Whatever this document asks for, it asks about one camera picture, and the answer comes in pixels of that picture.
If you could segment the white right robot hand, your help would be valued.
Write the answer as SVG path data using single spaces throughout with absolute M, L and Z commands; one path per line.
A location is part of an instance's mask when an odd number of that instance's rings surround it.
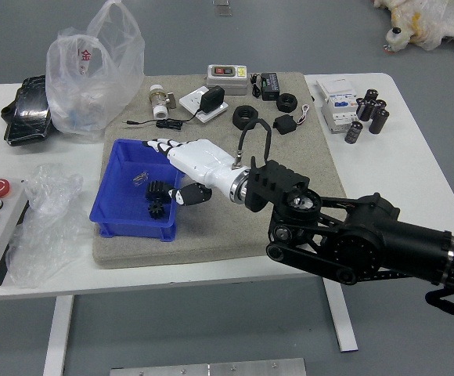
M 199 204 L 209 199 L 208 190 L 218 188 L 232 202 L 240 204 L 240 190 L 247 179 L 249 168 L 235 167 L 234 158 L 208 139 L 183 142 L 172 139 L 144 141 L 163 154 L 179 171 L 194 183 L 181 189 L 168 191 L 169 196 L 182 206 Z

